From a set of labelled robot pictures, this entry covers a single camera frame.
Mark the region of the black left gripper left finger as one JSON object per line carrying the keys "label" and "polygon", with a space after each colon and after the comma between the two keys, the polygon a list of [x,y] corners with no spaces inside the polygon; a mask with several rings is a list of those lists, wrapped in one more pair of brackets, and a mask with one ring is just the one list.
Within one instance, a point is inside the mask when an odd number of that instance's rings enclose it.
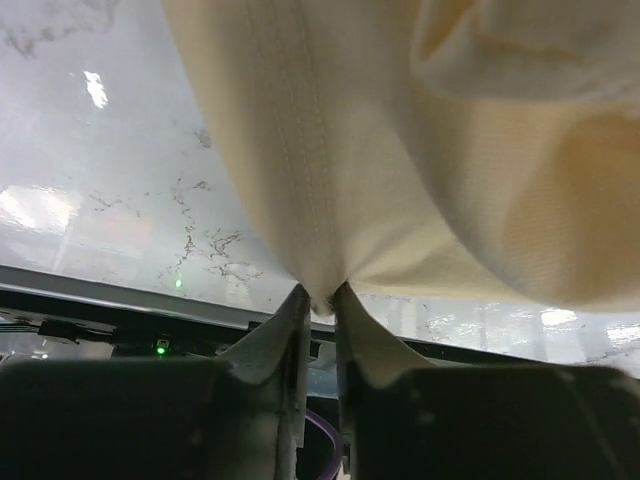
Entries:
{"label": "black left gripper left finger", "polygon": [[1,367],[5,479],[291,479],[304,442],[310,299],[294,288],[223,352]]}

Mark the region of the yellow t shirt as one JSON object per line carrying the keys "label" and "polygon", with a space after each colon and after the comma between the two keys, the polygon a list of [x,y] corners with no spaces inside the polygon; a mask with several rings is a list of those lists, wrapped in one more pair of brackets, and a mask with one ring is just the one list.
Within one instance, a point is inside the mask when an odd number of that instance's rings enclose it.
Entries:
{"label": "yellow t shirt", "polygon": [[251,222],[320,305],[639,307],[635,1],[168,1]]}

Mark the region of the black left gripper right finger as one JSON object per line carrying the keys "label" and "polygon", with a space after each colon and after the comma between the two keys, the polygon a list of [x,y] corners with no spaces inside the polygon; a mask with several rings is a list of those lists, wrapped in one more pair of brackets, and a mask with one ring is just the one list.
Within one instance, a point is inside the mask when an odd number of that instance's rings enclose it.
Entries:
{"label": "black left gripper right finger", "polygon": [[605,367],[437,366],[334,294],[355,479],[635,479],[639,383]]}

